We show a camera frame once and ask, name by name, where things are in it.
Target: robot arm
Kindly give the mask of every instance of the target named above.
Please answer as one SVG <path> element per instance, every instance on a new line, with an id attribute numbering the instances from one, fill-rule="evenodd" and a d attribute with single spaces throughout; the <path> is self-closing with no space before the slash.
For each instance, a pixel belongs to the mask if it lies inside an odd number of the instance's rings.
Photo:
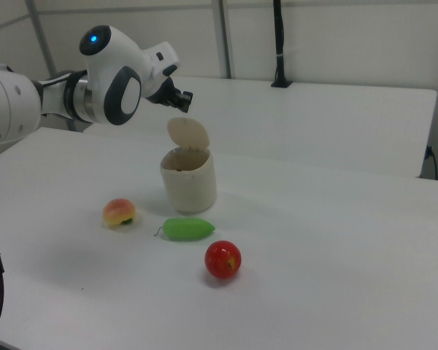
<path id="1" fill-rule="evenodd" d="M 188 111 L 193 94 L 174 87 L 170 75 L 179 60 L 169 43 L 141 50 L 116 28 L 97 26 L 81 39 L 80 52 L 86 70 L 47 81 L 32 82 L 0 66 L 0 143 L 33 132 L 41 114 L 122 125 L 141 97 Z"/>

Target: open lid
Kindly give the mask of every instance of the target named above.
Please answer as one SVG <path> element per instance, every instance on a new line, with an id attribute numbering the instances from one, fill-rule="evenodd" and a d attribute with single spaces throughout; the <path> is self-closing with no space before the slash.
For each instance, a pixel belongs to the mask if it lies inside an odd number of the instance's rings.
<path id="1" fill-rule="evenodd" d="M 169 120 L 167 130 L 173 142 L 183 149 L 206 149 L 210 138 L 204 126 L 197 120 L 178 117 Z"/>

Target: white cup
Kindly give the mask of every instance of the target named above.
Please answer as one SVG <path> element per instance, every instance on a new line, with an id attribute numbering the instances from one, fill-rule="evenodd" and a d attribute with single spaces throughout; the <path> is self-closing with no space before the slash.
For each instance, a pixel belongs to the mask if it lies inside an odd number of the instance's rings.
<path id="1" fill-rule="evenodd" d="M 161 161 L 170 203 L 180 212 L 208 209 L 216 199 L 217 187 L 206 129 L 190 118 L 174 118 L 167 128 L 172 140 L 180 146 Z"/>

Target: red apple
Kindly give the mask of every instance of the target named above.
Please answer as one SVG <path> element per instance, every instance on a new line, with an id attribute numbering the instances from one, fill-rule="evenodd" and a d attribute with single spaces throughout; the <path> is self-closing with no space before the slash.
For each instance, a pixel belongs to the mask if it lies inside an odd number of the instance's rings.
<path id="1" fill-rule="evenodd" d="M 242 255 L 229 241 L 217 241 L 210 245 L 204 255 L 207 270 L 218 279 L 230 279 L 239 270 Z"/>

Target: black pole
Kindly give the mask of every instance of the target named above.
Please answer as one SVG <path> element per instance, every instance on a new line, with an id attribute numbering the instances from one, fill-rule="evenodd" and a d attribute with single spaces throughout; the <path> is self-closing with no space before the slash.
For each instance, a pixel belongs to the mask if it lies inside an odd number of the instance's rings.
<path id="1" fill-rule="evenodd" d="M 280 0 L 273 0 L 274 6 L 274 32 L 276 34 L 276 74 L 274 82 L 271 84 L 274 88 L 286 88 L 292 82 L 288 82 L 284 73 L 284 22 L 281 13 Z"/>

